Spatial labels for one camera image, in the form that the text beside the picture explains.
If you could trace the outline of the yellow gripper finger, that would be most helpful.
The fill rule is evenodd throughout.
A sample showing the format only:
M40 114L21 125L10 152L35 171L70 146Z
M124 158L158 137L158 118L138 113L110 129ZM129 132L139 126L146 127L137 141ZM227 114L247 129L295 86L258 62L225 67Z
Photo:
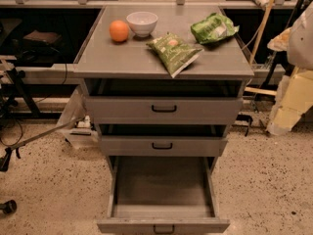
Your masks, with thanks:
M313 71L295 68L279 83L266 130L272 135L286 134L312 107Z

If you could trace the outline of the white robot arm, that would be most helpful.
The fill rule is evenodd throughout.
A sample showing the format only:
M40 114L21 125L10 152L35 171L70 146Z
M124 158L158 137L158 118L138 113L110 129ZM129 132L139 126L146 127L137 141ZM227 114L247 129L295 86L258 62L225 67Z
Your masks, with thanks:
M288 62L294 66L291 76L284 75L279 84L267 125L270 134L283 135L313 107L313 2L292 27L271 39L267 47L286 51Z

